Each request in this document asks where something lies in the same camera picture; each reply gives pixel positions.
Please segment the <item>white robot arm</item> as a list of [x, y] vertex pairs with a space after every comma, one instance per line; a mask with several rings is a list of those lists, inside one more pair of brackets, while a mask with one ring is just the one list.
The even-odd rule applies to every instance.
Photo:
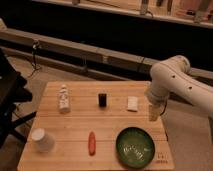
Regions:
[[213, 87], [193, 79], [188, 75], [189, 71], [190, 62], [182, 55], [153, 64], [147, 99], [153, 106], [160, 106], [173, 92], [204, 110], [213, 119]]

